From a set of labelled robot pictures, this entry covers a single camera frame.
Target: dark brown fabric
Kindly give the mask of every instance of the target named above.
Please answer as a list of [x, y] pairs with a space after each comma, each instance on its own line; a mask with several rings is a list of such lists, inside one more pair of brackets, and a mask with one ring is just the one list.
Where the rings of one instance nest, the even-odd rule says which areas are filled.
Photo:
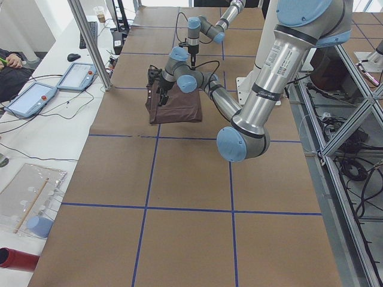
[[148, 99], [146, 108], [149, 112], [151, 124], [179, 123], [182, 121], [202, 121], [201, 102], [198, 90], [191, 93], [183, 93], [177, 84], [168, 91], [169, 100], [166, 105], [158, 106], [160, 94], [157, 94], [158, 82], [153, 86], [148, 85]]

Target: keyboard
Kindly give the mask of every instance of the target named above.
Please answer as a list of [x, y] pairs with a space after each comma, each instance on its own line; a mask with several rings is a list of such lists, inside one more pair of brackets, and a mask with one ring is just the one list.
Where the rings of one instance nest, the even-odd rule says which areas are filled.
[[[90, 33], [92, 34], [93, 39], [95, 39], [95, 42], [97, 44], [98, 22], [96, 22], [96, 21], [88, 22], [88, 27], [90, 29]], [[85, 43], [84, 37], [80, 33], [80, 49], [85, 49], [85, 48], [86, 48], [86, 43]]]

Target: red cup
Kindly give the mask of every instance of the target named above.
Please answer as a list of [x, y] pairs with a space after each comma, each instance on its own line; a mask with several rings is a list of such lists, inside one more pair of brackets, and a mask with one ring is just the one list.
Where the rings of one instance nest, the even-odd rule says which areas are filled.
[[20, 271], [35, 271], [40, 256], [22, 251], [0, 248], [0, 267]]

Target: computer mouse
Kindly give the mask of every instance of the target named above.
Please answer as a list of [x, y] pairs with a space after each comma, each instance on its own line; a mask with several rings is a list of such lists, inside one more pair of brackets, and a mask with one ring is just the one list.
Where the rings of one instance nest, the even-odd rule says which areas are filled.
[[73, 62], [75, 60], [77, 60], [78, 58], [80, 58], [81, 56], [79, 54], [74, 54], [74, 53], [71, 53], [68, 55], [68, 57], [66, 58], [69, 62]]

